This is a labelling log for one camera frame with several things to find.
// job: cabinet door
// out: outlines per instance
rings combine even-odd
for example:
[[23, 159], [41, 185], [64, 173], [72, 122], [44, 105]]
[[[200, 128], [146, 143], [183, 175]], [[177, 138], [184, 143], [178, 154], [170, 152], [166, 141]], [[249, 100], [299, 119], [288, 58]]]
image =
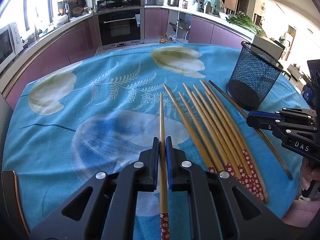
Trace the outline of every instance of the cabinet door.
[[145, 9], [144, 38], [161, 38], [163, 9]]
[[192, 17], [189, 43], [210, 44], [214, 23]]
[[59, 38], [41, 53], [22, 74], [7, 96], [7, 103], [12, 109], [15, 109], [17, 101], [28, 83], [68, 65], [70, 65], [68, 55], [64, 48], [62, 38]]
[[70, 64], [94, 56], [96, 47], [90, 32], [88, 20], [84, 20], [62, 36]]
[[221, 45], [233, 49], [242, 49], [240, 36], [220, 26], [215, 25], [210, 44]]
[[161, 36], [164, 36], [164, 35], [167, 34], [168, 17], [169, 17], [169, 10], [168, 9], [163, 9]]

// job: metal screw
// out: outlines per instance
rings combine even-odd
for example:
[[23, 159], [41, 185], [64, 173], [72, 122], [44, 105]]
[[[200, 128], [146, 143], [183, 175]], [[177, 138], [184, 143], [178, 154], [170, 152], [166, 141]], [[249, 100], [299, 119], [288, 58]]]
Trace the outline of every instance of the metal screw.
[[103, 171], [100, 171], [96, 174], [97, 179], [104, 179], [106, 177], [106, 174]]
[[184, 161], [184, 162], [182, 162], [181, 163], [181, 166], [182, 167], [185, 167], [185, 168], [189, 168], [189, 167], [191, 167], [191, 162], [189, 162], [189, 161]]
[[133, 164], [133, 166], [135, 167], [135, 168], [142, 168], [143, 167], [143, 162], [135, 162], [134, 164]]
[[223, 179], [227, 179], [230, 177], [230, 174], [226, 171], [222, 171], [222, 172], [220, 172], [219, 176]]

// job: vegetables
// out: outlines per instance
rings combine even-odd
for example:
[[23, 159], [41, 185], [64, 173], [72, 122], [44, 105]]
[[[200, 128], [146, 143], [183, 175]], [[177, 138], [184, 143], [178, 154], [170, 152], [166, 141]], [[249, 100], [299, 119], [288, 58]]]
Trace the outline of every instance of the vegetables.
[[249, 16], [243, 12], [238, 12], [236, 15], [229, 15], [227, 22], [236, 24], [254, 34], [257, 34], [262, 30], [259, 26], [252, 22]]

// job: finger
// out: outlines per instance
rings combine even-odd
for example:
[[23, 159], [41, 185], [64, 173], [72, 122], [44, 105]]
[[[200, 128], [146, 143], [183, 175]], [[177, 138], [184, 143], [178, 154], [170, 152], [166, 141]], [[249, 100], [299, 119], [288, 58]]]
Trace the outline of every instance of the finger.
[[320, 168], [316, 168], [312, 171], [311, 176], [314, 180], [320, 180]]
[[310, 160], [303, 157], [301, 168], [307, 167], [307, 166], [310, 166]]
[[311, 175], [313, 168], [310, 166], [301, 167], [301, 174], [307, 181], [313, 181], [313, 177]]
[[300, 176], [300, 187], [302, 190], [308, 190], [310, 187], [310, 182], [307, 181], [304, 177]]

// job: blue tablecloth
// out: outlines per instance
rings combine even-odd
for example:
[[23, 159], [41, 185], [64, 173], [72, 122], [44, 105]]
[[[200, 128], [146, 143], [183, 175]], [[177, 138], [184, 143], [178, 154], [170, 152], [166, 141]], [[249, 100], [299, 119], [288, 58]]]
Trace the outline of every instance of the blue tablecloth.
[[[240, 51], [213, 45], [156, 45], [96, 56], [60, 69], [24, 89], [5, 143], [3, 170], [15, 170], [22, 207], [32, 229], [97, 171], [111, 174], [138, 159], [159, 135], [159, 94], [166, 83], [178, 98], [182, 83], [211, 79], [219, 87], [231, 76]], [[281, 147], [270, 133], [290, 172], [290, 181], [269, 148], [223, 98], [246, 137], [278, 217], [298, 189], [301, 157]], [[205, 166], [172, 105], [164, 95], [166, 136], [187, 158]], [[259, 110], [308, 108], [282, 75]], [[190, 239], [186, 192], [169, 192], [172, 239]], [[159, 191], [139, 193], [134, 239], [159, 239]]]

